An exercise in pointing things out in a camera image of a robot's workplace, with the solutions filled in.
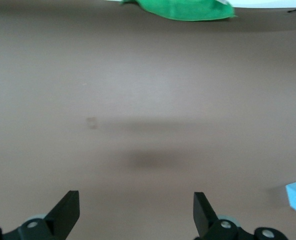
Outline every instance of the metal screw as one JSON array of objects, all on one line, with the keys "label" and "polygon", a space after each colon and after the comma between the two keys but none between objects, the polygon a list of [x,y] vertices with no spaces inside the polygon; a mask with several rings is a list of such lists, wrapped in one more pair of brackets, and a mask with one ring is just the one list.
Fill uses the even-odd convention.
[{"label": "metal screw", "polygon": [[225,229],[227,229],[227,228],[230,229],[231,228],[231,224],[229,222],[227,222],[227,221],[222,221],[221,226],[223,228],[225,228]]},{"label": "metal screw", "polygon": [[28,228],[34,228],[36,225],[38,225],[38,222],[37,222],[37,221],[33,221],[33,222],[29,223],[29,224],[27,225],[27,227],[28,227]]},{"label": "metal screw", "polygon": [[270,238],[270,239],[274,238],[274,234],[270,230],[265,229],[265,230],[262,230],[261,233],[262,233],[262,235],[266,236],[267,238]]}]

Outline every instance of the green object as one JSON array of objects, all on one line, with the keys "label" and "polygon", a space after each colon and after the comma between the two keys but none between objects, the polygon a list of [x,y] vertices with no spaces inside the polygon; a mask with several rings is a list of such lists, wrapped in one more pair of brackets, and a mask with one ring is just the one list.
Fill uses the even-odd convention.
[{"label": "green object", "polygon": [[148,12],[179,21],[210,21],[234,17],[233,7],[224,0],[122,0],[122,3],[128,2],[136,2]]}]

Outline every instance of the black object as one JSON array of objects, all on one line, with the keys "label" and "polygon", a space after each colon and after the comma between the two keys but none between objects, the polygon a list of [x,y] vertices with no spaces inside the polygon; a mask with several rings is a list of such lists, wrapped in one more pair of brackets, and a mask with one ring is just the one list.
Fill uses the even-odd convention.
[{"label": "black object", "polygon": [[26,221],[6,234],[0,228],[0,240],[65,240],[79,216],[79,192],[69,191],[44,219]]},{"label": "black object", "polygon": [[203,192],[194,193],[193,219],[199,233],[195,240],[288,240],[273,228],[259,227],[252,235],[229,220],[219,219]]}]

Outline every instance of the gray surface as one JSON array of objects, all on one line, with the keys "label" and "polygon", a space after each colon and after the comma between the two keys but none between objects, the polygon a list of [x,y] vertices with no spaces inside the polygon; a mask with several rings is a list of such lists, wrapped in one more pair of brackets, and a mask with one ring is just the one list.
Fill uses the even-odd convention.
[{"label": "gray surface", "polygon": [[0,8],[5,231],[80,190],[71,240],[191,240],[203,191],[245,230],[296,240],[296,13],[15,8]]}]

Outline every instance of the green fabric bag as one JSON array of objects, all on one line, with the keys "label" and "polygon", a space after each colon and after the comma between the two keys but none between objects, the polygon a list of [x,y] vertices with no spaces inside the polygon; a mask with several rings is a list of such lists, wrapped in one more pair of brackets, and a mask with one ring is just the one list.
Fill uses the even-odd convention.
[{"label": "green fabric bag", "polygon": [[234,17],[233,7],[225,0],[122,0],[122,3],[128,2],[137,2],[148,12],[179,21],[210,21]]}]

